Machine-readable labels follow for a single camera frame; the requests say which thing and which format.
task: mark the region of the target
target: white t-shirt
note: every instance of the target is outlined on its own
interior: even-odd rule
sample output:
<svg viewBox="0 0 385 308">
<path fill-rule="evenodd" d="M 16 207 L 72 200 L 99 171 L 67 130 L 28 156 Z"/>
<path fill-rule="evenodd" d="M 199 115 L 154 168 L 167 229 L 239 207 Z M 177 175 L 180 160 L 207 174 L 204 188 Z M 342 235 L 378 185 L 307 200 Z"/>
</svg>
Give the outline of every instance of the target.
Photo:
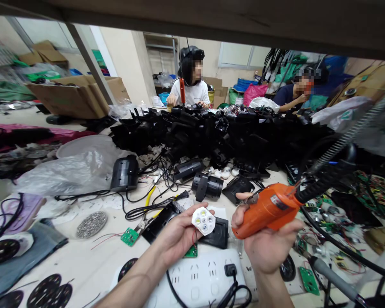
<svg viewBox="0 0 385 308">
<path fill-rule="evenodd" d="M 195 86 L 184 86 L 185 92 L 185 107 L 190 107 L 198 103 L 199 101 L 203 101 L 207 105 L 210 103 L 210 99 L 208 97 L 208 86 L 204 81 L 200 81 Z M 171 88 L 171 94 L 174 94 L 177 98 L 177 103 L 175 105 L 181 105 L 181 95 L 180 95 L 180 79 L 177 78 Z"/>
</svg>

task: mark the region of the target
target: pink plastic bag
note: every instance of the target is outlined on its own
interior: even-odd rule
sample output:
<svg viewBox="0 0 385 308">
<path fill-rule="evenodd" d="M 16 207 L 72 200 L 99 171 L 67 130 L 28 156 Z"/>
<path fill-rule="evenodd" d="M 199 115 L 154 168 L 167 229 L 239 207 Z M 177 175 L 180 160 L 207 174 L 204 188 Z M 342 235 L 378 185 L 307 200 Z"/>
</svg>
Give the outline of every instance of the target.
<svg viewBox="0 0 385 308">
<path fill-rule="evenodd" d="M 267 92 L 268 84 L 256 86 L 254 84 L 250 84 L 248 89 L 244 92 L 244 102 L 245 106 L 249 106 L 251 101 L 254 98 L 259 96 L 264 97 Z"/>
</svg>

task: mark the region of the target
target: black circular plate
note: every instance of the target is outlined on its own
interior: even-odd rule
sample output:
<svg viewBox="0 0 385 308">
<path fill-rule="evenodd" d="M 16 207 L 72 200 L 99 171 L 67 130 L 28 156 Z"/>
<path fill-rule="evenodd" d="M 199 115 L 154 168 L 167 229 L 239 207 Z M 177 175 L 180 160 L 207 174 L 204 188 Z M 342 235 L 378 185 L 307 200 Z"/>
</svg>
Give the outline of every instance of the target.
<svg viewBox="0 0 385 308">
<path fill-rule="evenodd" d="M 118 281 L 119 282 L 121 280 L 121 278 L 124 277 L 124 275 L 130 270 L 130 268 L 133 267 L 134 263 L 138 260 L 138 258 L 133 258 L 129 261 L 127 261 L 126 264 L 124 264 L 124 266 L 121 268 L 121 271 L 120 273 L 118 274 Z"/>
<path fill-rule="evenodd" d="M 20 249 L 20 244 L 16 240 L 1 240 L 0 241 L 0 263 L 10 260 L 17 254 Z"/>
<path fill-rule="evenodd" d="M 53 296 L 44 308 L 64 308 L 73 294 L 73 287 L 71 284 L 63 284 L 59 286 L 55 296 Z"/>
<path fill-rule="evenodd" d="M 288 255 L 283 264 L 279 267 L 279 272 L 281 274 L 282 280 L 285 282 L 293 281 L 295 278 L 296 270 L 295 264 L 291 256 Z"/>
<path fill-rule="evenodd" d="M 53 274 L 48 276 L 34 288 L 27 300 L 27 308 L 41 308 L 51 300 L 61 284 L 61 276 Z"/>
<path fill-rule="evenodd" d="M 17 290 L 0 297 L 0 308 L 17 308 L 23 300 L 23 291 Z"/>
</svg>

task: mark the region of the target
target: power strip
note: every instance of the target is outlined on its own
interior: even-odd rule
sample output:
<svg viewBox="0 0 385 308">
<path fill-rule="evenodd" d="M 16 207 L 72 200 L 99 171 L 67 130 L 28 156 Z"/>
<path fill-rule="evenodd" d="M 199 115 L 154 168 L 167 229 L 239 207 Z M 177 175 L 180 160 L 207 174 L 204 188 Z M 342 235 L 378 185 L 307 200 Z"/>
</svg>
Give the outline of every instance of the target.
<svg viewBox="0 0 385 308">
<path fill-rule="evenodd" d="M 198 254 L 194 259 L 181 259 L 169 269 L 172 285 L 187 307 L 208 307 L 212 302 L 212 307 L 216 307 L 234 282 L 233 277 L 225 275 L 226 264 L 235 264 L 238 284 L 245 284 L 240 258 L 235 249 Z M 235 304 L 244 303 L 246 296 L 246 290 L 239 290 L 235 296 Z M 166 275 L 151 294 L 145 307 L 180 307 L 171 292 Z"/>
</svg>

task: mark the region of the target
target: circuit board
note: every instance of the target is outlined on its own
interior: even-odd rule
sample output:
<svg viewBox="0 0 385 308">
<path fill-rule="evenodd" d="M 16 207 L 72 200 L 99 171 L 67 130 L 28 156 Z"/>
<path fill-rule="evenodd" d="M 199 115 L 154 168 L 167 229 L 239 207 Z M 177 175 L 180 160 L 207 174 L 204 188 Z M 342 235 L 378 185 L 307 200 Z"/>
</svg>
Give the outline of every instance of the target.
<svg viewBox="0 0 385 308">
<path fill-rule="evenodd" d="M 305 267 L 299 267 L 299 273 L 301 274 L 305 290 L 309 293 L 319 295 L 320 290 L 318 289 L 313 272 Z"/>
<path fill-rule="evenodd" d="M 121 240 L 128 246 L 132 247 L 140 235 L 137 231 L 127 228 L 126 232 L 121 236 Z"/>
<path fill-rule="evenodd" d="M 198 257 L 198 245 L 194 247 L 194 245 L 191 246 L 191 248 L 187 251 L 184 258 L 196 258 Z"/>
</svg>

